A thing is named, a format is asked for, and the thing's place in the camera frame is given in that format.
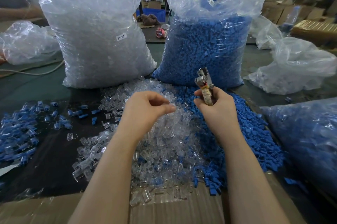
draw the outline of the blue crate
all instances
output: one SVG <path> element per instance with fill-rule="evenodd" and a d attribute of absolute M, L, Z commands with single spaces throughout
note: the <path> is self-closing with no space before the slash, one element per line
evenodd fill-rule
<path fill-rule="evenodd" d="M 165 22 L 166 12 L 165 10 L 153 9 L 153 8 L 143 8 L 143 13 L 146 15 L 154 14 L 159 22 Z"/>

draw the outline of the dark table surface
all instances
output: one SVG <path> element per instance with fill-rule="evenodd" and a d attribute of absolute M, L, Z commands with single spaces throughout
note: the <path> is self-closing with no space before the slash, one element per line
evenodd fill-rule
<path fill-rule="evenodd" d="M 157 65 L 161 62 L 163 44 L 149 44 L 150 52 Z M 267 50 L 258 50 L 256 46 L 247 45 L 242 62 L 242 77 L 254 72 L 258 67 L 269 64 L 272 56 Z M 32 73 L 47 72 L 57 64 L 34 68 Z M 20 67 L 3 64 L 2 69 L 19 69 Z M 91 110 L 96 109 L 102 99 L 99 89 L 84 90 L 66 88 L 62 85 L 65 77 L 64 67 L 44 76 L 27 76 L 15 74 L 0 79 L 0 112 L 12 113 L 22 107 L 25 102 L 52 100 L 60 103 L 59 112 L 65 114 L 71 107 L 78 107 L 85 103 Z M 235 88 L 234 92 L 246 98 L 253 106 L 273 106 L 286 104 L 285 97 L 289 96 L 296 102 L 304 102 L 313 99 L 330 98 L 337 96 L 336 76 L 324 81 L 321 89 L 312 91 L 301 91 L 292 95 L 271 95 L 244 81 L 245 84 Z M 98 123 L 105 117 L 101 113 Z M 92 126 L 91 118 L 85 120 L 73 119 L 72 133 L 79 138 L 95 136 L 104 128 L 101 125 Z M 76 161 L 76 149 L 81 145 L 79 140 L 67 141 L 68 131 L 62 129 L 53 130 L 52 127 L 41 125 L 42 131 L 39 135 L 41 141 L 34 154 L 25 167 L 15 168 L 6 175 L 0 177 L 5 182 L 4 189 L 0 192 L 1 201 L 18 200 L 26 189 L 31 188 L 33 192 L 43 191 L 39 196 L 57 196 L 83 191 L 87 182 L 82 179 L 77 183 L 71 173 L 72 164 Z M 296 168 L 286 167 L 279 172 L 279 177 L 286 173 L 293 178 L 301 178 Z M 285 184 L 282 179 L 280 183 L 291 196 L 307 223 L 333 223 L 331 216 L 334 209 L 322 196 L 313 190 L 309 195 L 305 194 L 296 186 Z"/>

